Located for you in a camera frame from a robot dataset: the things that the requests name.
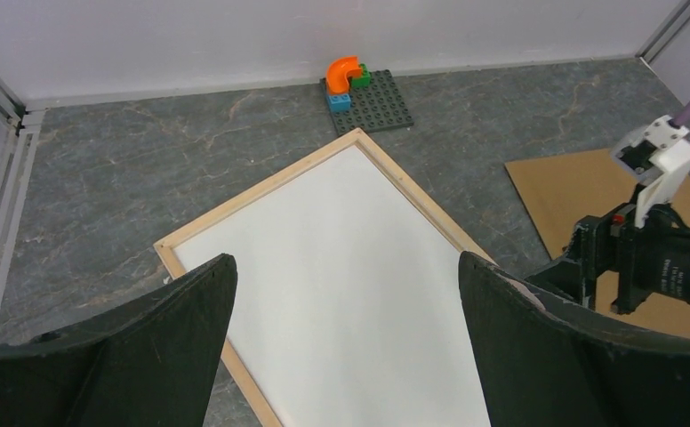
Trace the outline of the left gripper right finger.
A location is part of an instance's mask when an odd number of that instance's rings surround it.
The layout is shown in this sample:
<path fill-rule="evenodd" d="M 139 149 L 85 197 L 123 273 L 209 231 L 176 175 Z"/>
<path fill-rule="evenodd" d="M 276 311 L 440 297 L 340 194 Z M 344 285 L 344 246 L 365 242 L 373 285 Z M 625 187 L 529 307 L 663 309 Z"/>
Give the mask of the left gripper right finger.
<path fill-rule="evenodd" d="M 690 339 L 603 316 L 464 251 L 461 306 L 494 426 L 690 426 Z"/>

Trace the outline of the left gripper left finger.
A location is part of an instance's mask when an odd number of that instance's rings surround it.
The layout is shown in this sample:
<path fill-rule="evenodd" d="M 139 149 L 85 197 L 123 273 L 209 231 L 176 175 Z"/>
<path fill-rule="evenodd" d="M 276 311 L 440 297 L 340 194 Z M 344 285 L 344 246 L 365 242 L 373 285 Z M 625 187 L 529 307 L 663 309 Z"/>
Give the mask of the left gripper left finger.
<path fill-rule="evenodd" d="M 237 264 L 21 344 L 0 344 L 0 426 L 200 426 L 229 329 Z"/>

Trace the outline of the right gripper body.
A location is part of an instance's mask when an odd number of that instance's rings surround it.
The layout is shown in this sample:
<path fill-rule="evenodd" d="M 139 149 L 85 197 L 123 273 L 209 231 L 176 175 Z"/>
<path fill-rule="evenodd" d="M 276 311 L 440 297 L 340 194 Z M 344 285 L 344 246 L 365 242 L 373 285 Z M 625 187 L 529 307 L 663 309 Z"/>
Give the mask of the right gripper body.
<path fill-rule="evenodd" d="M 623 203 L 582 218 L 564 252 L 527 282 L 594 310 L 598 278 L 612 271 L 615 314 L 631 314 L 652 294 L 690 304 L 690 227 L 669 204 L 652 207 L 643 227 L 634 223 L 636 211 Z"/>

